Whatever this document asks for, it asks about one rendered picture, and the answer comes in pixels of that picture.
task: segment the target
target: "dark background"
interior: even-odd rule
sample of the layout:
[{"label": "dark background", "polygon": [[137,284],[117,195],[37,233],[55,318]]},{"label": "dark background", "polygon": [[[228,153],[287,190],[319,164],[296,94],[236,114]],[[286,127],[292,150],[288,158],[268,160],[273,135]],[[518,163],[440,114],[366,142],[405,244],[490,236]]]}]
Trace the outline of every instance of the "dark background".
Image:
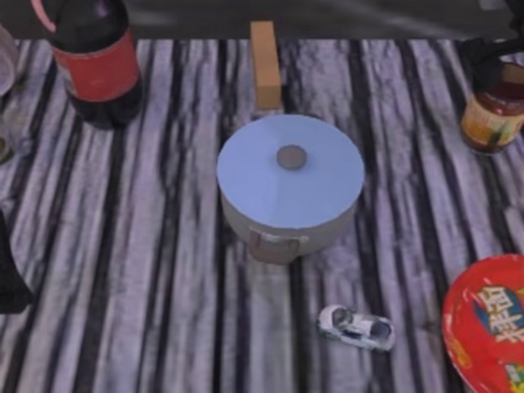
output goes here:
[{"label": "dark background", "polygon": [[[281,38],[505,38],[503,0],[128,0],[138,38],[247,38],[273,20]],[[0,23],[41,38],[29,0],[2,0]]]}]

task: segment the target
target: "blue lid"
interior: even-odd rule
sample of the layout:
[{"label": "blue lid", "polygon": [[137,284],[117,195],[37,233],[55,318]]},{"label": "blue lid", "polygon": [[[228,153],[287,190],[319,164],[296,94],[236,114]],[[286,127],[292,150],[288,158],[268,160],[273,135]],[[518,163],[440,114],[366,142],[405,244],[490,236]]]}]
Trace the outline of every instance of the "blue lid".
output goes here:
[{"label": "blue lid", "polygon": [[[287,149],[292,151],[287,165],[279,163],[279,152]],[[303,166],[288,169],[290,162]],[[332,125],[303,115],[272,115],[243,126],[224,144],[217,178],[228,201],[257,223],[308,228],[353,205],[364,184],[364,163],[353,142]]]}]

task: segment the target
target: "black object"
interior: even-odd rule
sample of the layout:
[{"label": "black object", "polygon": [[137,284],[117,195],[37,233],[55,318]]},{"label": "black object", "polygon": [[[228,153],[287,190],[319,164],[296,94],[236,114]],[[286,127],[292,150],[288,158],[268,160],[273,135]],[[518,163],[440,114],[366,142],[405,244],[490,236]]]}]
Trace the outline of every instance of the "black object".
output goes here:
[{"label": "black object", "polygon": [[6,220],[0,211],[0,314],[20,314],[34,296],[16,269]]},{"label": "black object", "polygon": [[[42,0],[42,7],[56,26],[54,32],[44,28],[44,36],[53,51],[80,55],[101,53],[120,43],[129,32],[128,13],[122,0]],[[60,69],[56,53],[55,59]],[[120,68],[120,73],[128,69],[126,65],[116,65],[116,68]],[[71,81],[65,77],[66,86],[68,83]],[[141,110],[140,76],[126,93],[104,101],[81,99],[71,93],[70,88],[67,90],[83,120],[99,129],[123,128]]]},{"label": "black object", "polygon": [[505,0],[513,13],[509,24],[515,30],[517,38],[502,42],[486,42],[483,38],[474,38],[460,43],[458,52],[464,68],[473,77],[473,90],[485,92],[502,81],[504,63],[501,56],[524,52],[524,2]]}]

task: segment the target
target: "red label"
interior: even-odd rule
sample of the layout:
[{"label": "red label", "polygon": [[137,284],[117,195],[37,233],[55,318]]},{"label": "red label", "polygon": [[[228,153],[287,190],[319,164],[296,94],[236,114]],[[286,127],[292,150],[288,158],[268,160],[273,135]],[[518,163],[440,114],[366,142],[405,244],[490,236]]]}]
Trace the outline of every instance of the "red label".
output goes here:
[{"label": "red label", "polygon": [[476,262],[451,286],[442,329],[476,393],[524,393],[524,256]]},{"label": "red label", "polygon": [[98,52],[68,53],[52,48],[65,88],[91,102],[109,101],[128,92],[138,81],[137,56],[129,29],[117,42]]}]

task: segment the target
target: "white object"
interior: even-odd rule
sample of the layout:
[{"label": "white object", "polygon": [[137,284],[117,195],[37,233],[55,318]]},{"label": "white object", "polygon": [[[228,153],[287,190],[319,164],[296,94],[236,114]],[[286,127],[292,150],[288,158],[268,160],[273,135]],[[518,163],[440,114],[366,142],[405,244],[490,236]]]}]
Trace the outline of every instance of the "white object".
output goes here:
[{"label": "white object", "polygon": [[15,40],[0,25],[0,97],[6,94],[16,82],[18,48]]},{"label": "white object", "polygon": [[355,313],[343,305],[323,309],[317,325],[323,335],[359,348],[388,351],[395,344],[395,329],[389,319]]},{"label": "white object", "polygon": [[303,115],[271,115],[225,143],[217,179],[226,218],[250,243],[251,254],[269,261],[253,249],[280,243],[287,254],[282,259],[289,260],[340,234],[362,190],[364,163],[354,143],[332,125]]}]

